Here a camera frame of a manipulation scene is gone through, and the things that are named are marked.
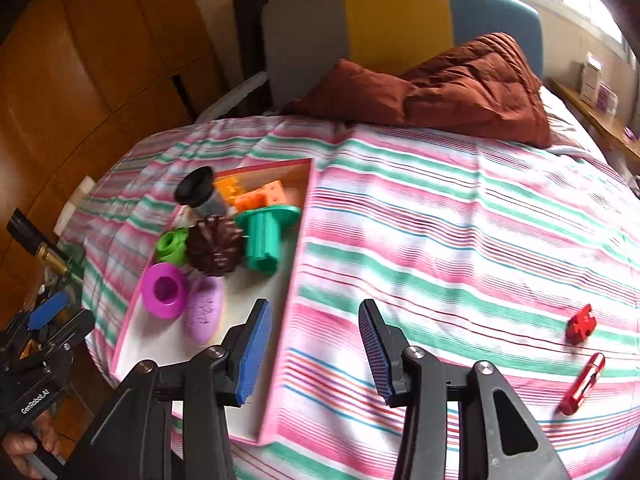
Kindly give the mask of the person's left hand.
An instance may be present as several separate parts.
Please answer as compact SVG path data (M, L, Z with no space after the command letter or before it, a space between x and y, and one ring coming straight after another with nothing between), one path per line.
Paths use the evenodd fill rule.
M35 420L34 425L39 432L42 446L54 455L60 454L61 441L54 428L54 418L49 411L42 412ZM28 434L10 432L2 441L2 446L9 454L12 463L20 473L29 479L42 479L40 471L32 466L26 456L37 449L37 442Z

